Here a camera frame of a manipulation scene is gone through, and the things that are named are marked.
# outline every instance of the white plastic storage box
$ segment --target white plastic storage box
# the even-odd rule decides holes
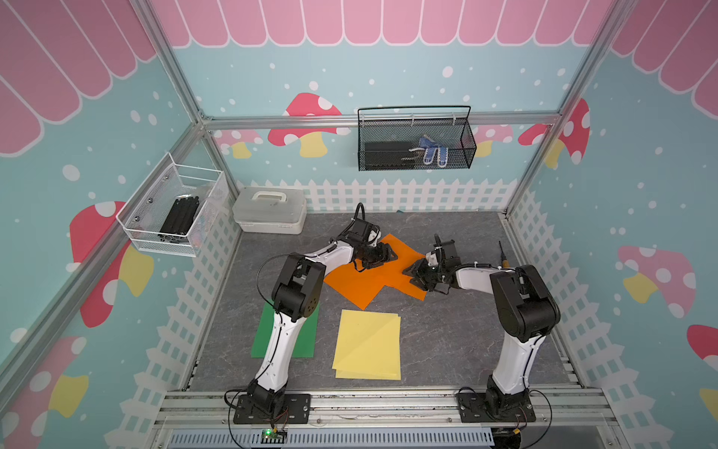
[[[247,187],[232,207],[234,220],[245,232],[298,234],[307,217],[303,190]]]
[[[229,194],[225,174],[175,164],[169,153],[158,166],[167,167],[149,189],[139,188],[132,195],[117,213],[117,221],[139,251],[196,257]],[[189,231],[185,235],[160,232],[174,200],[181,195],[200,200]]]

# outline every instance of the enclosure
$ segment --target enclosure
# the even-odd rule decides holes
[[[7,0],[0,24],[0,448],[264,443],[223,400],[269,342],[283,259],[259,269],[358,203],[413,260],[436,233],[535,266],[545,397],[525,428],[462,422],[493,295],[327,277],[283,445],[716,448],[716,0]],[[301,191],[302,232],[242,231],[253,186]],[[398,380],[337,376],[343,310],[401,317]]]

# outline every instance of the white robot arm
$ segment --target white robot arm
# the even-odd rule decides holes
[[[513,417],[515,408],[529,402],[528,375],[539,347],[559,322],[559,308],[532,265],[462,264],[453,240],[442,242],[438,235],[434,237],[434,250],[404,274],[426,291],[448,294],[453,287],[494,295],[505,332],[498,365],[488,379],[485,406],[490,416]]]

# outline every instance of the yellow paper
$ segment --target yellow paper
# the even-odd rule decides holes
[[[396,313],[342,310],[333,369],[337,378],[401,380]]]

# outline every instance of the metal bracket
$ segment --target metal bracket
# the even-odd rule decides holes
[[[286,418],[280,416],[277,424],[307,424],[309,422],[309,407],[312,403],[311,394],[285,394],[284,406],[286,407]],[[234,412],[232,420],[235,424],[268,424],[266,415],[257,410],[252,404],[249,396],[239,396],[239,403]]]

